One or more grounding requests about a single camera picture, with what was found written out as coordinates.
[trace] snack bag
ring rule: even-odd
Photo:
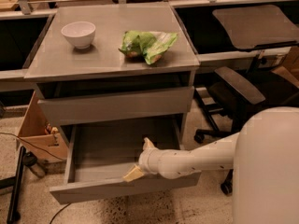
[[[153,64],[177,38],[176,33],[128,31],[123,36],[119,51],[127,57],[143,56],[147,64]]]

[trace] closed drawer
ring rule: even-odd
[[[64,184],[50,188],[59,203],[76,203],[194,186],[200,174],[168,180],[157,175],[132,182],[123,177],[137,163],[143,138],[178,149],[172,116],[81,124],[73,128]]]
[[[39,105],[52,125],[142,118],[190,110],[193,87],[131,91],[41,100]]]

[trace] black chair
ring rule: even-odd
[[[197,130],[194,139],[201,143],[205,134],[223,137],[239,132],[248,119],[270,107],[299,107],[299,89],[290,82],[290,78],[296,79],[287,70],[285,74],[288,79],[270,70],[253,71],[242,76],[225,66],[216,69],[216,82],[206,87],[206,90],[218,107],[215,108],[215,104],[205,105],[200,93],[195,92],[195,98],[213,130]],[[218,128],[212,117],[215,113],[227,115],[233,120],[230,132]],[[230,171],[221,185],[225,194],[232,192],[232,176]]]

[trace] tile floor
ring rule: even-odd
[[[0,119],[0,130],[6,133],[19,131],[25,107],[10,108]],[[193,134],[199,127],[206,126],[197,103],[193,102],[184,135],[187,149],[199,147],[193,141]],[[16,139],[0,135],[0,178],[14,175],[18,151]],[[54,215],[64,207],[49,193],[49,187],[57,186],[64,179],[64,164],[52,165],[49,173],[37,178],[24,168],[19,199],[21,219],[18,224],[50,223]],[[229,224],[232,223],[232,197],[225,196],[220,184],[226,171],[205,171],[194,187],[97,200],[85,203],[72,203],[54,220],[58,223],[86,224]],[[7,223],[7,210],[11,188],[0,190],[0,223]]]

